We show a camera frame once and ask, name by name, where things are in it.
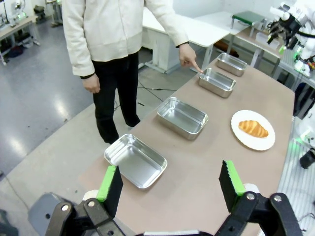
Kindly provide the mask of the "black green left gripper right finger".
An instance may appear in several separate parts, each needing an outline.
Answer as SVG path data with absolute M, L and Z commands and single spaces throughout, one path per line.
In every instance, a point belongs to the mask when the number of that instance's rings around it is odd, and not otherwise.
M 286 194 L 266 198 L 247 191 L 232 161 L 222 162 L 219 181 L 229 216 L 215 235 L 240 236 L 248 223 L 258 224 L 266 236 L 303 234 Z

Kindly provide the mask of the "person's left hand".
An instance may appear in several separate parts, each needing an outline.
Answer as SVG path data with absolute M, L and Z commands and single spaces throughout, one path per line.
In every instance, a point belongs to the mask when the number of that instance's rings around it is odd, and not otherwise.
M 193 67 L 197 72 L 202 72 L 196 63 L 196 53 L 188 43 L 179 46 L 179 60 L 182 66 Z

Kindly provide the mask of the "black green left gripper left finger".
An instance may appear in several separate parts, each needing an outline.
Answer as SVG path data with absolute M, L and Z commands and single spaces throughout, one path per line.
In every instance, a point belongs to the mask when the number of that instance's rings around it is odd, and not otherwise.
M 109 166 L 95 197 L 79 204 L 65 200 L 56 205 L 47 236 L 122 236 L 114 221 L 123 180 L 118 166 Z

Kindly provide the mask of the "person's right hand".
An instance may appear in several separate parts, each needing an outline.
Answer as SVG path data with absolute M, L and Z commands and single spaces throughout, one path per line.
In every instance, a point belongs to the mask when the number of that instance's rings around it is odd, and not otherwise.
M 83 83 L 83 87 L 87 91 L 89 91 L 93 94 L 100 92 L 99 78 L 96 74 L 93 74 L 92 76 L 90 76 L 86 79 L 83 79 L 82 83 Z

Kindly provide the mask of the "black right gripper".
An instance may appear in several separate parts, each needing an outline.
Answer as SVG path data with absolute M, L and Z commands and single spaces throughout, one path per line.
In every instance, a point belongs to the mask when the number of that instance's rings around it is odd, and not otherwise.
M 281 38 L 283 45 L 279 49 L 280 53 L 285 50 L 291 50 L 293 45 L 293 36 L 299 31 L 301 24 L 292 15 L 287 20 L 278 19 L 270 25 L 268 31 L 267 44 L 271 44 L 274 39 Z

